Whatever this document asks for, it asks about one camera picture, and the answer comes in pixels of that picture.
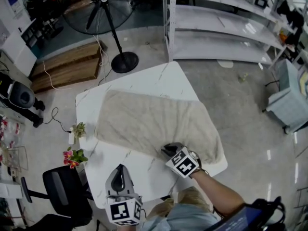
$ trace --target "wooden pallet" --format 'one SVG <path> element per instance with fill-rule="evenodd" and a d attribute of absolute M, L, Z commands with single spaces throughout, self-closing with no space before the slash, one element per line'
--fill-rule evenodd
<path fill-rule="evenodd" d="M 100 41 L 103 50 L 106 50 L 106 46 Z M 101 56 L 100 48 L 97 42 L 82 45 L 75 49 L 66 51 L 62 54 L 56 55 L 45 61 L 45 69 L 50 74 L 51 71 L 63 68 L 71 64 L 77 64 L 91 59 L 96 59 Z M 40 76 L 47 75 L 44 71 L 44 64 L 40 63 L 35 67 L 31 74 L 31 80 L 35 81 Z"/>
<path fill-rule="evenodd" d="M 56 88 L 79 83 L 91 79 L 96 79 L 98 72 L 100 58 L 94 58 L 80 63 L 70 64 L 63 68 L 59 68 L 56 71 L 51 71 L 52 85 Z M 31 89 L 34 93 L 39 93 L 53 89 L 49 76 L 40 76 L 33 80 Z"/>

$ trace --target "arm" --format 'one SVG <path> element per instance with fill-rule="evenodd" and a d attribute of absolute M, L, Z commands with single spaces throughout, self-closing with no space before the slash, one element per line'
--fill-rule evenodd
<path fill-rule="evenodd" d="M 136 231 L 136 226 L 119 227 L 118 231 Z"/>
<path fill-rule="evenodd" d="M 213 203 L 214 207 L 227 216 L 244 204 L 242 197 L 225 185 L 219 183 L 203 171 L 192 173 L 191 177 L 197 181 L 202 190 Z"/>

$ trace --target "white shelving unit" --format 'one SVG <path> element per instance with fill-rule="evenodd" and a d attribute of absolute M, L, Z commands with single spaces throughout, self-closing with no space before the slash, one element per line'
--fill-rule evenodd
<path fill-rule="evenodd" d="M 271 28 L 275 28 L 276 33 L 259 22 L 236 14 L 197 6 L 176 5 L 176 0 L 164 0 L 164 34 L 169 61 L 218 59 L 273 64 L 285 49 L 278 40 L 280 29 L 283 27 L 294 33 L 294 30 L 270 9 L 262 10 L 245 0 L 207 1 L 231 5 L 262 16 L 271 23 Z M 280 50 L 273 61 L 266 53 L 270 46 Z"/>

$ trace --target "pink flower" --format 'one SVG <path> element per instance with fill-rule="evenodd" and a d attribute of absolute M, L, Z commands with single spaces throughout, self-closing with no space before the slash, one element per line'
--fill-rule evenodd
<path fill-rule="evenodd" d="M 69 159 L 73 155 L 73 151 L 63 152 L 64 159 Z"/>
<path fill-rule="evenodd" d="M 77 167 L 77 166 L 80 165 L 79 162 L 72 161 L 72 160 L 68 160 L 67 162 L 68 162 L 68 164 L 70 165 L 70 168 L 75 168 L 75 167 Z"/>

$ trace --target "beige towel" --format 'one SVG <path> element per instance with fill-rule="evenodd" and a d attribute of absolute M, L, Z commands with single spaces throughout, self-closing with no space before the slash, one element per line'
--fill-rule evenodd
<path fill-rule="evenodd" d="M 110 90 L 101 107 L 95 136 L 162 159 L 161 146 L 171 142 L 181 142 L 197 152 L 203 163 L 216 163 L 223 156 L 219 134 L 199 101 Z"/>

